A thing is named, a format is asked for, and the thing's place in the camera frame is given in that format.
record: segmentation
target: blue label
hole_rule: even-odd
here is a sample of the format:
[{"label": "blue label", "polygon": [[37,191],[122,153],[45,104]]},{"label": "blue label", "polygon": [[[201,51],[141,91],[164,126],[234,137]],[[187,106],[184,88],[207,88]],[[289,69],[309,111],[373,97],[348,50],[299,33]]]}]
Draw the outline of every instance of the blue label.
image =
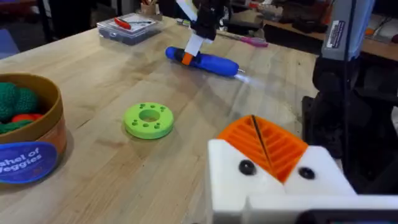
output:
[{"label": "blue label", "polygon": [[47,175],[57,163],[57,150],[46,142],[0,145],[0,182],[25,184]]}]

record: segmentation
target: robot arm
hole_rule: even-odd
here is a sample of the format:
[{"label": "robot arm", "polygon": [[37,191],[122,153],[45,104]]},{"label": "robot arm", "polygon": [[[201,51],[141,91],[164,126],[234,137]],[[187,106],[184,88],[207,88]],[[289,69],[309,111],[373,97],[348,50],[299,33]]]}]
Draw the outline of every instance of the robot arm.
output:
[{"label": "robot arm", "polygon": [[194,4],[192,0],[177,0],[178,5],[190,18],[193,31],[185,47],[183,64],[190,64],[204,41],[211,43],[216,38],[216,29],[224,16],[224,6],[227,2],[228,0],[201,0]]}]

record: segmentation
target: cable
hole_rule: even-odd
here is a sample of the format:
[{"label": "cable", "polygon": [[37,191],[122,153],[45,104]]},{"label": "cable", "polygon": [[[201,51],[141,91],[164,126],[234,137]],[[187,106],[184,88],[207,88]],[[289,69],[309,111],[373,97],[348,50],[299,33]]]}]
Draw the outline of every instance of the cable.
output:
[{"label": "cable", "polygon": [[346,46],[344,51],[344,72],[342,78],[342,88],[343,88],[343,138],[342,138],[342,151],[343,151],[343,171],[345,176],[350,172],[349,163],[350,163],[350,151],[349,151],[349,128],[348,128],[348,119],[349,119],[349,85],[350,79],[348,78],[348,61],[349,61],[349,47],[351,43],[351,31],[353,29],[354,23],[354,14],[355,14],[356,0],[351,0],[351,10],[349,13],[349,22],[347,28],[347,39]]}]

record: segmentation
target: wooden table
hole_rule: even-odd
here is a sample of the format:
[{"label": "wooden table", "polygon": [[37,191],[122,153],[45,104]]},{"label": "wooden table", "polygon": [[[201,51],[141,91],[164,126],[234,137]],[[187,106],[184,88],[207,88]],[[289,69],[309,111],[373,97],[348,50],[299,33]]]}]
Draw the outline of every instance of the wooden table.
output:
[{"label": "wooden table", "polygon": [[[0,60],[0,72],[29,72],[61,89],[68,148],[41,183],[0,190],[0,223],[193,223],[204,219],[207,141],[245,114],[300,135],[301,99],[315,96],[315,55],[278,45],[256,49],[217,37],[202,51],[238,62],[250,83],[166,59],[191,32],[165,18],[162,33],[133,47],[89,30]],[[175,127],[158,140],[128,136],[125,110],[167,105]]]}]

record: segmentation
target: black bolt head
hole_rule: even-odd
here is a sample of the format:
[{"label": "black bolt head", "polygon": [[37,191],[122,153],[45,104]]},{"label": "black bolt head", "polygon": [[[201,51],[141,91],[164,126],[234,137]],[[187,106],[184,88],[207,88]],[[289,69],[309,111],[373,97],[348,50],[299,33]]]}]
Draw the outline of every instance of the black bolt head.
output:
[{"label": "black bolt head", "polygon": [[311,168],[308,168],[308,167],[300,167],[298,169],[298,174],[300,174],[300,176],[302,176],[304,179],[307,179],[307,180],[315,179],[314,171],[311,170]]},{"label": "black bolt head", "polygon": [[242,160],[239,163],[239,170],[244,175],[256,174],[256,167],[254,166],[254,163],[248,159]]}]

